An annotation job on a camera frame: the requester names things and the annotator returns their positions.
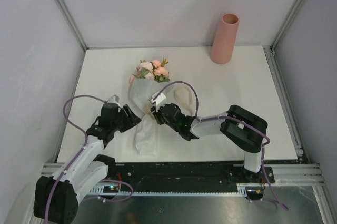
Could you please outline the white wrapping paper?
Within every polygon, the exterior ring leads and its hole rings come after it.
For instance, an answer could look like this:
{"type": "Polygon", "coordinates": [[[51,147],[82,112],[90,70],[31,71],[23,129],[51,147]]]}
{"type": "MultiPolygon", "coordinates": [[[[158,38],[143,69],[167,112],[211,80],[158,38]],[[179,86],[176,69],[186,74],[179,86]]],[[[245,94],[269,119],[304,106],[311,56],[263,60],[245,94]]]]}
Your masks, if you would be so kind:
{"type": "Polygon", "coordinates": [[[157,154],[158,125],[150,113],[150,99],[166,85],[165,82],[148,79],[130,80],[128,98],[135,114],[141,118],[134,135],[134,146],[139,156],[154,157],[157,154]]]}

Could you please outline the cream printed ribbon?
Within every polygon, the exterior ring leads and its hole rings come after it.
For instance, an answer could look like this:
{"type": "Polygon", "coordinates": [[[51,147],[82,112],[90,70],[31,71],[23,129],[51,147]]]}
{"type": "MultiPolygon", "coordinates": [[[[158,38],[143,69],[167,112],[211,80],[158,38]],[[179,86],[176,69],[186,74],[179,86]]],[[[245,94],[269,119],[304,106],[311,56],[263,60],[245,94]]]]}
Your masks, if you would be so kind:
{"type": "MultiPolygon", "coordinates": [[[[150,113],[150,107],[152,106],[150,103],[150,98],[152,95],[159,92],[163,87],[164,85],[159,84],[150,90],[150,97],[145,99],[145,103],[141,105],[141,111],[144,114],[150,113]]],[[[183,87],[180,85],[176,87],[169,86],[163,91],[163,94],[165,95],[166,99],[162,104],[173,103],[176,104],[185,115],[193,116],[195,114],[194,97],[192,95],[192,91],[188,87],[183,87]]]]}

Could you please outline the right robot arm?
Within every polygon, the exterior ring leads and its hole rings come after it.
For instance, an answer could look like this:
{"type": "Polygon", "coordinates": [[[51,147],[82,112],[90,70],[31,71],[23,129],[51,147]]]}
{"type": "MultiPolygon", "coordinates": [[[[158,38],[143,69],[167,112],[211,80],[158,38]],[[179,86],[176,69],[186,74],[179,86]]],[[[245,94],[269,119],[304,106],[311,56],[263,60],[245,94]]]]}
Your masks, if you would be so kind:
{"type": "Polygon", "coordinates": [[[173,103],[160,108],[153,106],[150,112],[159,125],[169,126],[186,141],[209,135],[226,136],[244,151],[244,179],[256,182],[262,176],[262,148],[268,127],[263,118],[238,105],[231,105],[219,115],[199,119],[183,114],[173,103]]]}

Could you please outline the pink flower bouquet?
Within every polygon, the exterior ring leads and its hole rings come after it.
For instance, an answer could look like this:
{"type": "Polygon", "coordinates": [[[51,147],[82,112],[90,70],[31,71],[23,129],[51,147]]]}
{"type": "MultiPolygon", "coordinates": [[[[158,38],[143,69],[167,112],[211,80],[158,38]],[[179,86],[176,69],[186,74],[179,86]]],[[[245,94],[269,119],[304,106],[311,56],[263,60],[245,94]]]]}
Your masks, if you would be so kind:
{"type": "Polygon", "coordinates": [[[139,65],[136,68],[136,71],[131,75],[130,83],[135,79],[146,79],[154,80],[158,83],[169,82],[170,73],[166,66],[169,64],[169,61],[163,58],[159,60],[140,60],[139,65]]]}

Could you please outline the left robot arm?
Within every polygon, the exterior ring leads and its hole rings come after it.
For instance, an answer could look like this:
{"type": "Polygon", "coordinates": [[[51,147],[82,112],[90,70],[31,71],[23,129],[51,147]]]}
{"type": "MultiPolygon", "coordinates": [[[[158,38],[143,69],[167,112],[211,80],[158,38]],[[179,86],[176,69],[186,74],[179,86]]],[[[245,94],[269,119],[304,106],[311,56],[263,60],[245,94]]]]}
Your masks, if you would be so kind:
{"type": "Polygon", "coordinates": [[[51,176],[41,176],[35,187],[33,214],[46,222],[71,223],[89,191],[100,181],[116,177],[114,158],[103,150],[116,132],[123,133],[141,122],[128,105],[105,103],[101,115],[85,132],[77,153],[51,176]]]}

